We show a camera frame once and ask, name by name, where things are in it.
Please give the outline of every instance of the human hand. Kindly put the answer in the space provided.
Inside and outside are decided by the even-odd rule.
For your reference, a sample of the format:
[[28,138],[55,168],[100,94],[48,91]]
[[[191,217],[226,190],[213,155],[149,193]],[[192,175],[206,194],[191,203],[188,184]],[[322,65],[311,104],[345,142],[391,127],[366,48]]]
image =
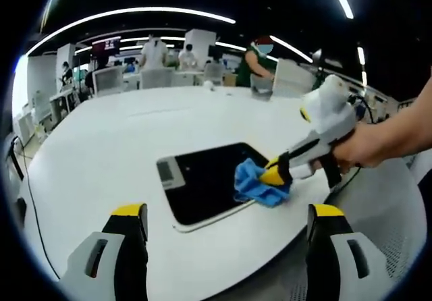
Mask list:
[[336,144],[333,155],[342,173],[347,173],[356,165],[376,167],[383,161],[382,140],[376,127],[377,125],[359,122],[349,138]]
[[268,73],[264,78],[271,80],[271,81],[274,81],[275,76],[272,73]]

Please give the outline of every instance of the person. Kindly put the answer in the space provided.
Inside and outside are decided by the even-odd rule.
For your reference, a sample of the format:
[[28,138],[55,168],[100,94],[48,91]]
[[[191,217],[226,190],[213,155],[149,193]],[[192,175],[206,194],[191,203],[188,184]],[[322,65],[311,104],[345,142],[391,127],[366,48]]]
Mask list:
[[411,106],[379,124],[359,123],[333,150],[342,173],[360,164],[376,167],[386,159],[432,148],[432,78]]
[[275,63],[267,59],[267,54],[272,49],[273,41],[269,36],[262,36],[251,42],[240,62],[236,86],[250,87],[251,74],[274,80],[275,76],[269,69],[275,69]]
[[196,53],[192,51],[193,46],[188,43],[184,50],[178,54],[181,70],[191,70],[197,67],[198,59]]
[[[100,56],[96,58],[96,70],[103,70],[107,68],[108,64],[108,56]],[[89,89],[91,94],[95,93],[95,85],[93,84],[93,72],[88,72],[86,75],[86,79],[84,80],[85,85]]]
[[61,85],[65,86],[72,83],[72,79],[74,78],[74,75],[72,73],[72,69],[69,67],[69,63],[65,61],[62,65],[63,68],[63,74],[61,75]]
[[139,66],[143,70],[163,68],[167,61],[167,54],[167,45],[159,37],[151,34],[141,50]]

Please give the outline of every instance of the face mask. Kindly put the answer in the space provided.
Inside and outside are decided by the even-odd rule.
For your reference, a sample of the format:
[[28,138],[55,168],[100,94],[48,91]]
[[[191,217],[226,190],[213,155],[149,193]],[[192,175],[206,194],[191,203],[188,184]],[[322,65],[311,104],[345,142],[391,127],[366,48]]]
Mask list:
[[267,54],[273,50],[273,45],[258,45],[258,50]]

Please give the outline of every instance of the green shirt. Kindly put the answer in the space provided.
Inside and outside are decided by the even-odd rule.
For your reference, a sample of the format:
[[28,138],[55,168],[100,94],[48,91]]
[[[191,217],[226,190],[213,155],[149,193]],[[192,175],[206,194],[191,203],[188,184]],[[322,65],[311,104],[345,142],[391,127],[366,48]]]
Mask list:
[[243,58],[242,62],[240,63],[240,67],[238,68],[238,75],[236,84],[238,86],[247,86],[250,87],[250,75],[253,73],[251,68],[249,67],[247,61],[246,61],[246,54],[247,52],[252,51],[256,57],[258,58],[258,63],[263,66],[266,70],[275,70],[276,69],[276,62],[271,61],[270,59],[267,59],[265,56],[261,56],[259,52],[252,46],[248,47]]

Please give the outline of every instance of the human arm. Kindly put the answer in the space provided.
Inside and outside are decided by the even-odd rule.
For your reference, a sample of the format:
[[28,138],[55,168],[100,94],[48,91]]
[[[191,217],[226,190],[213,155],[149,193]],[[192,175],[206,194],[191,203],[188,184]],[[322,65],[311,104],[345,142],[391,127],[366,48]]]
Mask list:
[[248,51],[244,58],[254,73],[270,80],[274,79],[275,76],[258,63],[258,57],[253,51]]
[[343,171],[355,164],[374,167],[390,158],[432,148],[432,78],[409,107],[380,124],[358,124],[333,154]]
[[184,52],[184,50],[181,50],[179,55],[178,55],[178,65],[179,65],[181,70],[186,67],[186,64],[184,61],[184,56],[185,56],[185,52]]
[[167,45],[163,44],[163,51],[162,51],[162,65],[167,65],[167,56],[168,56],[168,48]]
[[70,78],[73,78],[74,74],[72,73],[71,69],[68,69],[65,73],[65,80],[69,80]]
[[147,44],[145,44],[141,50],[141,57],[140,57],[140,61],[138,62],[139,68],[142,68],[146,63],[146,46]]

